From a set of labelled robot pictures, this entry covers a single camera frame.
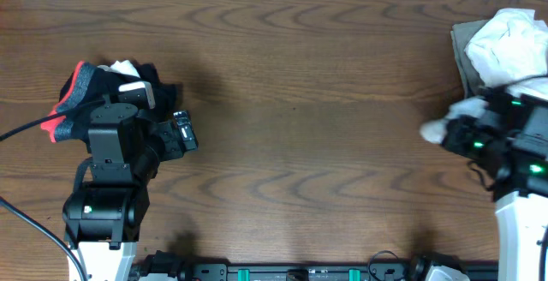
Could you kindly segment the white t-shirt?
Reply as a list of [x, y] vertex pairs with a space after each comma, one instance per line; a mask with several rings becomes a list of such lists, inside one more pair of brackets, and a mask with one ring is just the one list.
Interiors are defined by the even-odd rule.
[[[465, 52], [484, 82], [480, 90], [510, 84], [508, 92], [516, 97], [547, 99], [547, 22], [537, 20], [533, 9], [500, 9], [471, 38]], [[420, 135], [439, 144], [450, 120], [480, 117], [486, 107], [479, 91], [452, 104], [444, 117], [423, 123]]]

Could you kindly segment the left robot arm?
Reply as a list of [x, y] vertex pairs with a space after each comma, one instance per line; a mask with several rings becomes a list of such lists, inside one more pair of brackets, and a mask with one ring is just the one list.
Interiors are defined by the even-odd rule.
[[91, 157], [80, 164], [63, 206], [72, 280], [125, 280], [150, 205], [148, 183], [164, 161], [198, 147], [187, 111], [163, 122], [149, 110], [117, 103], [91, 113]]

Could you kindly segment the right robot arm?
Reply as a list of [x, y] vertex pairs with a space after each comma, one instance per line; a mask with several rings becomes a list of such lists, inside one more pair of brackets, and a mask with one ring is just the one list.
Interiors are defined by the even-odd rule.
[[452, 105], [441, 146], [491, 193], [500, 280], [547, 278], [547, 103], [511, 95]]

